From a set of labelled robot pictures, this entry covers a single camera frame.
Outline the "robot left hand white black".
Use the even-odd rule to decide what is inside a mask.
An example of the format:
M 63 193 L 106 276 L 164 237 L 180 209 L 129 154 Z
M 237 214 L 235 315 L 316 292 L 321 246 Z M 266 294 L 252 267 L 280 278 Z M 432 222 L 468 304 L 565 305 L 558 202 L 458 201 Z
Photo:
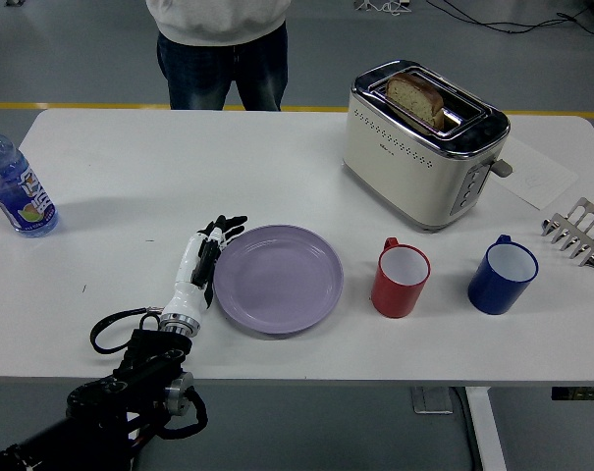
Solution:
M 163 330 L 187 329 L 195 336 L 202 314 L 213 299 L 213 274 L 216 262 L 232 238 L 244 230 L 247 216 L 219 216 L 188 242 L 175 279 L 175 292 L 163 309 Z

